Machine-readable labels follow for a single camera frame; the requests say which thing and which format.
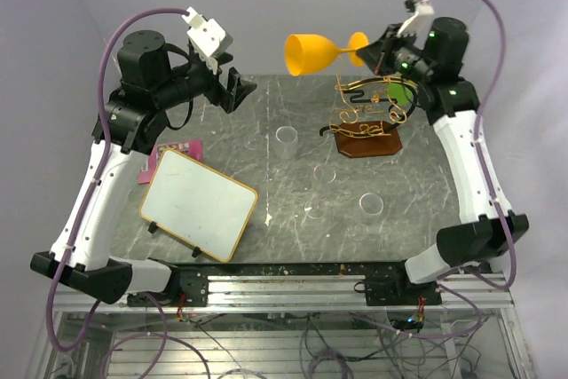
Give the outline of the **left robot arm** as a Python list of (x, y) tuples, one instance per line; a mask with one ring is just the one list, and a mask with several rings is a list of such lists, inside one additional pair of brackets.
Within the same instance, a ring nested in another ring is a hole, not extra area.
[(227, 51), (232, 41), (225, 31), (194, 30), (188, 32), (186, 49), (153, 30), (123, 39), (116, 53), (121, 83), (104, 102), (93, 129), (89, 167), (75, 206), (51, 248), (32, 256), (32, 271), (106, 304), (142, 292), (161, 305), (179, 299), (180, 267), (113, 258), (111, 240), (128, 186), (170, 126), (168, 110), (204, 96), (230, 114), (256, 89), (234, 67), (227, 82), (220, 81), (221, 66), (233, 59)]

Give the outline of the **clear wine glass far left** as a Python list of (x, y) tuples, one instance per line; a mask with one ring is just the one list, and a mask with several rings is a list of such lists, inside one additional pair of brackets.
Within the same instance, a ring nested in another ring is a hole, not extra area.
[(245, 136), (243, 139), (243, 145), (250, 151), (255, 151), (264, 146), (265, 136), (258, 133), (252, 132)]

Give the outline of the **orange plastic wine glass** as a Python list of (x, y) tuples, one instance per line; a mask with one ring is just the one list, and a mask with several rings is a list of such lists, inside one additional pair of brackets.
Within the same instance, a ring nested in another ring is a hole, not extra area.
[(368, 38), (362, 32), (354, 33), (344, 48), (322, 35), (292, 34), (284, 45), (285, 64), (292, 76), (310, 75), (324, 70), (340, 55), (346, 54), (353, 66), (362, 67), (364, 62), (356, 51), (368, 45)]

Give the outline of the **green plastic wine glass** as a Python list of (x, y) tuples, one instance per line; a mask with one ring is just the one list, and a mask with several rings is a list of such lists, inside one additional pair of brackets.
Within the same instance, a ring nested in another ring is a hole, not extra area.
[(400, 83), (388, 83), (386, 87), (387, 96), (400, 106), (406, 106), (413, 100), (413, 89)]

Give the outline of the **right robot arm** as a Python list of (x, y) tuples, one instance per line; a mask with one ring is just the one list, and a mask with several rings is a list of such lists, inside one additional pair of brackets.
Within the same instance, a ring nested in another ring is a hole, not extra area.
[(390, 24), (378, 40), (356, 51), (375, 75), (397, 74), (417, 84), (418, 104), (444, 148), (458, 196), (460, 224), (439, 230), (435, 243), (407, 259), (406, 274), (392, 281), (392, 296), (402, 304), (418, 298), (423, 283), (454, 268), (511, 253), (529, 228), (527, 216), (514, 212), (501, 189), (476, 89), (461, 75), (469, 44), (466, 25), (436, 18), (422, 48), (415, 39), (402, 24)]

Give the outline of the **pink sticker booklet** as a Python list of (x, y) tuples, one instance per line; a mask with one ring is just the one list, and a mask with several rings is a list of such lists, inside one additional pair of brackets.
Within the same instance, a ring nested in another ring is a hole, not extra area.
[(167, 149), (178, 151), (181, 154), (189, 156), (199, 162), (203, 161), (203, 144), (198, 138), (158, 144), (154, 146), (152, 152), (138, 173), (139, 185), (146, 185), (151, 181), (161, 159), (162, 153)]

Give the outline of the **clear tumbler glass centre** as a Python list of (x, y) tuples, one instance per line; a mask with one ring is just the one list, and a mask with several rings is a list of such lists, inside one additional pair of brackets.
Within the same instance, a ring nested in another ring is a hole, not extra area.
[(274, 151), (284, 160), (292, 159), (298, 148), (298, 135), (292, 126), (280, 126), (274, 134)]

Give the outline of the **clear champagne flute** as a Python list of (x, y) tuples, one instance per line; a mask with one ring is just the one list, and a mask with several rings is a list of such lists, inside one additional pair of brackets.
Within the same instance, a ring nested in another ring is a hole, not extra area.
[(304, 204), (305, 214), (313, 219), (322, 218), (327, 213), (327, 191), (334, 184), (335, 169), (328, 164), (318, 164), (312, 170), (312, 189)]

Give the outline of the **clear wine glass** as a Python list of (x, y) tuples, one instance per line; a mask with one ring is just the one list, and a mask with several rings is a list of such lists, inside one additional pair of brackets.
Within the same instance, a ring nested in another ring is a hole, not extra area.
[(255, 151), (264, 146), (265, 136), (258, 133), (252, 132), (245, 136), (243, 139), (243, 145), (250, 151)]
[(363, 193), (352, 209), (348, 233), (353, 241), (363, 241), (378, 224), (384, 209), (378, 193)]

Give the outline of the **clear wine glass right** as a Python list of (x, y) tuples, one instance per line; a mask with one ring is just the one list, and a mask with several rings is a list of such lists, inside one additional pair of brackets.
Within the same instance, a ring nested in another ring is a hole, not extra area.
[(384, 209), (378, 193), (363, 193), (352, 209), (348, 233), (353, 241), (363, 241), (378, 224)]

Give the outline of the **aluminium rail frame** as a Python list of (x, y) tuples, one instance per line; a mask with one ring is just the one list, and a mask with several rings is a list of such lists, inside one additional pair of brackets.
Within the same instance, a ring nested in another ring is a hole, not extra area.
[[(397, 302), (376, 293), (364, 294), (361, 276), (237, 277), (213, 276), (203, 297), (205, 305), (193, 300), (184, 312), (372, 312), (380, 309), (412, 311), (418, 297)], [(508, 291), (498, 290), (470, 274), (450, 275), (424, 295), (428, 310), (482, 310), (511, 308), (515, 305)]]

